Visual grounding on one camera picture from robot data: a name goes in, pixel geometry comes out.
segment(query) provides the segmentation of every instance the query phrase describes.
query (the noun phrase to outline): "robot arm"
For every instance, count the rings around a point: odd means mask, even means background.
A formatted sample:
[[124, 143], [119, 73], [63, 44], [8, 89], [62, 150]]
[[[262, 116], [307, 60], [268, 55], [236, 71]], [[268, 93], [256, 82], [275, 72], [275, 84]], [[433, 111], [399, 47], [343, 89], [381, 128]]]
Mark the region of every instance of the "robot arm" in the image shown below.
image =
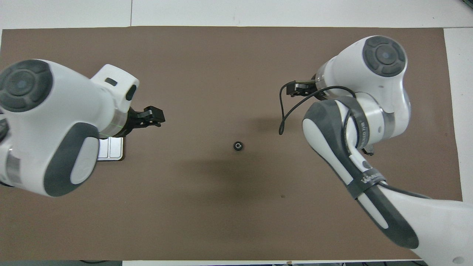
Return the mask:
[[46, 60], [26, 60], [0, 75], [8, 130], [0, 140], [0, 181], [48, 196], [80, 186], [96, 164], [99, 138], [164, 122], [162, 111], [130, 108], [139, 81], [112, 65], [93, 78]]
[[359, 149], [404, 132], [410, 103], [402, 80], [407, 65], [394, 40], [371, 36], [332, 58], [315, 76], [331, 99], [314, 103], [303, 120], [304, 135], [335, 171], [352, 197], [394, 243], [431, 266], [473, 265], [473, 205], [433, 200], [389, 186]]

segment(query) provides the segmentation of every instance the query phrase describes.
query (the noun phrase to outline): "brown mat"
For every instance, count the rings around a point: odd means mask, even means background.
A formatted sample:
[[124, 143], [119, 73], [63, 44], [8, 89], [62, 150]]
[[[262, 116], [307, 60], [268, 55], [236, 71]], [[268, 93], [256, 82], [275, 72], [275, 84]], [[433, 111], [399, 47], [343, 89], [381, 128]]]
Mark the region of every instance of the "brown mat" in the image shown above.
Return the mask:
[[[155, 105], [167, 122], [133, 131], [125, 160], [99, 162], [69, 195], [0, 187], [0, 259], [416, 258], [376, 228], [306, 143], [311, 101], [278, 135], [281, 85], [309, 79], [369, 35], [406, 49], [412, 103], [407, 131], [376, 144], [369, 162], [391, 185], [461, 200], [440, 28], [4, 30], [2, 69], [40, 58], [91, 77], [110, 63], [140, 79], [132, 107]], [[299, 100], [286, 97], [286, 108]]]

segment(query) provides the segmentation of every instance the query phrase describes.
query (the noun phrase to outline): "white floor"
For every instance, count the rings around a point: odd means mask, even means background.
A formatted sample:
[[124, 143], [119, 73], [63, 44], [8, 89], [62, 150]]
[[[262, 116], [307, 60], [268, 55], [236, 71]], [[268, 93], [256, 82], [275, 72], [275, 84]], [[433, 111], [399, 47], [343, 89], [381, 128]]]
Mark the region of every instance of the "white floor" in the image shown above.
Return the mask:
[[473, 9], [461, 0], [0, 0], [0, 29], [144, 25], [444, 28], [462, 193], [473, 203]]

